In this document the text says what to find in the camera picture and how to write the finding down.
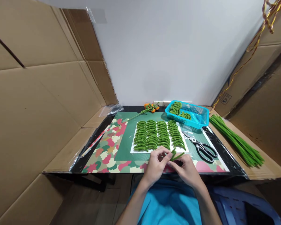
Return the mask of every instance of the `black scissors handle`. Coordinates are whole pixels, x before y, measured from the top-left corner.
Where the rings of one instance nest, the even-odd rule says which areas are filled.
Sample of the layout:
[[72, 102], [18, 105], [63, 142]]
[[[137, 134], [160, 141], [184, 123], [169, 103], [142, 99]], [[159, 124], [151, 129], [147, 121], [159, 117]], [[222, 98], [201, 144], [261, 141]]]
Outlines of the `black scissors handle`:
[[201, 156], [201, 158], [209, 163], [213, 163], [214, 159], [217, 158], [218, 153], [215, 149], [213, 149], [210, 145], [205, 143], [196, 143], [196, 148], [198, 154]]
[[218, 152], [213, 147], [211, 147], [210, 145], [205, 144], [205, 143], [201, 143], [201, 145], [203, 145], [205, 147], [205, 150], [207, 150], [213, 158], [217, 158]]
[[196, 149], [197, 152], [199, 154], [199, 156], [209, 162], [209, 163], [213, 163], [214, 162], [214, 158], [208, 153], [208, 151], [205, 150], [205, 147], [199, 143], [196, 143]]

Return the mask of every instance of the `power outlet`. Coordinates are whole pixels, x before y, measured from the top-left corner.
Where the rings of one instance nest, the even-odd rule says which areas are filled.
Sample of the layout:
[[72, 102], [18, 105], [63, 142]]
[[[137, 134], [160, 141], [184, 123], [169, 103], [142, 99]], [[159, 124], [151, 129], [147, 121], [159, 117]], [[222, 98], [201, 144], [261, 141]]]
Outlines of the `power outlet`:
[[163, 106], [168, 106], [171, 103], [171, 101], [163, 101]]
[[154, 105], [157, 105], [157, 106], [163, 106], [163, 102], [162, 101], [153, 101], [153, 104]]

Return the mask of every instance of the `scissors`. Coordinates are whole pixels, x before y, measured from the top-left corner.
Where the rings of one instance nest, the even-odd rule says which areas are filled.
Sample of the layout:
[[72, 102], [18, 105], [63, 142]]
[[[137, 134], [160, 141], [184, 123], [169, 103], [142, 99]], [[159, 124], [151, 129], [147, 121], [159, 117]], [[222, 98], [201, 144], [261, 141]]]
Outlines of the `scissors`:
[[197, 152], [203, 160], [209, 163], [214, 162], [214, 159], [217, 158], [218, 153], [213, 147], [208, 144], [197, 141], [194, 137], [189, 136], [189, 134], [184, 131], [182, 132], [196, 146]]

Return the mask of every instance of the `camouflage pattern mat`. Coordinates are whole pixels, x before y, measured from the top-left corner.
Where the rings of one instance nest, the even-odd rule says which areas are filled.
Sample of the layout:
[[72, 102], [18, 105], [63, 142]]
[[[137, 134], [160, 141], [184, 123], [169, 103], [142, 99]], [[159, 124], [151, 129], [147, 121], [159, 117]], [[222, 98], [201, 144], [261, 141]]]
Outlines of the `camouflage pattern mat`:
[[[94, 150], [90, 159], [86, 163], [82, 173], [143, 173], [147, 167], [150, 154], [131, 154], [130, 149], [133, 142], [136, 123], [141, 120], [164, 120], [169, 121], [164, 112], [146, 113], [139, 115], [129, 122], [125, 122], [138, 113], [119, 112], [112, 120], [98, 146]], [[210, 144], [203, 134], [203, 130], [194, 129], [180, 125], [183, 131], [193, 135], [198, 141]], [[225, 163], [221, 158], [216, 158], [214, 162], [207, 163], [198, 155], [196, 147], [189, 140], [185, 140], [192, 156], [193, 162], [201, 173], [221, 173], [228, 172]], [[174, 172], [170, 166], [166, 166], [164, 172]]]

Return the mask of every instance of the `hand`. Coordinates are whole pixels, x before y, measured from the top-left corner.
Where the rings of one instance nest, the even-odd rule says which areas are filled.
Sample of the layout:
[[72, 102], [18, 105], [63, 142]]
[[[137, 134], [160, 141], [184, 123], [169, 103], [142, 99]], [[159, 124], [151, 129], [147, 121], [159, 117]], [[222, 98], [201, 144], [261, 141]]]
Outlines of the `hand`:
[[171, 151], [163, 146], [151, 152], [148, 167], [142, 178], [149, 187], [152, 187], [152, 185], [159, 180], [166, 164], [170, 161], [172, 156], [173, 154]]
[[181, 167], [172, 161], [169, 161], [169, 165], [174, 168], [174, 170], [176, 170], [178, 175], [187, 185], [191, 186], [194, 189], [205, 187], [205, 184], [202, 181], [190, 155], [185, 154], [177, 160], [183, 163]]

